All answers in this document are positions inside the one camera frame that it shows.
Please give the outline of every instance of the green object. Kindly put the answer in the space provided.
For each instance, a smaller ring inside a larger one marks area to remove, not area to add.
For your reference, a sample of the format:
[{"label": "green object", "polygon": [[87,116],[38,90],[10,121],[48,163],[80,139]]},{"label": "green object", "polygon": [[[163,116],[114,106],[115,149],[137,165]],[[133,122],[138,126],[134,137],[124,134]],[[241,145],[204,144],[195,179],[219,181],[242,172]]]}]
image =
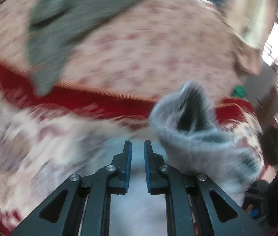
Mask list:
[{"label": "green object", "polygon": [[233,97],[239,97],[239,98],[245,98],[246,97],[246,91],[243,86],[236,86],[234,88]]},{"label": "green object", "polygon": [[141,0],[38,0],[27,42],[38,96],[48,94],[64,68],[70,50],[92,30]]}]

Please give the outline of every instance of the metal screw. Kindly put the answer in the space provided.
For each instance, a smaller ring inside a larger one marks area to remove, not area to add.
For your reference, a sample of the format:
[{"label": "metal screw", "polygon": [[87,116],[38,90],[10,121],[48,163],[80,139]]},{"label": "metal screw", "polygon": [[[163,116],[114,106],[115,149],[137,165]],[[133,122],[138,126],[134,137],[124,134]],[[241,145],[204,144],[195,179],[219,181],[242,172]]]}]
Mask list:
[{"label": "metal screw", "polygon": [[198,174],[197,178],[199,181],[206,181],[207,180],[207,176],[204,174]]},{"label": "metal screw", "polygon": [[161,171],[168,171],[168,165],[167,164],[163,164],[160,166],[160,170]]},{"label": "metal screw", "polygon": [[74,181],[77,181],[79,179],[79,175],[77,174],[72,174],[70,177],[69,177],[69,180],[74,182]]},{"label": "metal screw", "polygon": [[114,171],[116,169],[116,166],[115,165],[108,165],[108,166],[106,166],[106,170],[107,171]]}]

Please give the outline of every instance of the gray towel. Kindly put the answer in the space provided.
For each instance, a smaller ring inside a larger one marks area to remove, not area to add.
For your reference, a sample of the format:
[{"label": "gray towel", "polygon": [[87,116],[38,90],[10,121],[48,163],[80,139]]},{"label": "gray towel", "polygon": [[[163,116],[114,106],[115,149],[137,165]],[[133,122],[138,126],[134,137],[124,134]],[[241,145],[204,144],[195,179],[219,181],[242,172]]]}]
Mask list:
[{"label": "gray towel", "polygon": [[219,131],[202,87],[187,82],[153,108],[149,123],[168,156],[182,173],[204,173],[239,205],[262,170],[249,147],[236,148],[237,137]]},{"label": "gray towel", "polygon": [[36,94],[57,82],[70,50],[93,29],[140,0],[39,0],[27,43]]}]

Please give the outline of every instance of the window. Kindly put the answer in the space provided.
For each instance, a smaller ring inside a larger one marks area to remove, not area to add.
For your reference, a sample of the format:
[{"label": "window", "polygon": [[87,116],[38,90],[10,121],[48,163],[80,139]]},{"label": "window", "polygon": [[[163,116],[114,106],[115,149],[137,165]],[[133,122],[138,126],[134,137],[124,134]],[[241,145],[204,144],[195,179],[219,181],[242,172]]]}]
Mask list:
[{"label": "window", "polygon": [[264,45],[262,59],[271,66],[278,58],[278,24],[275,23]]}]

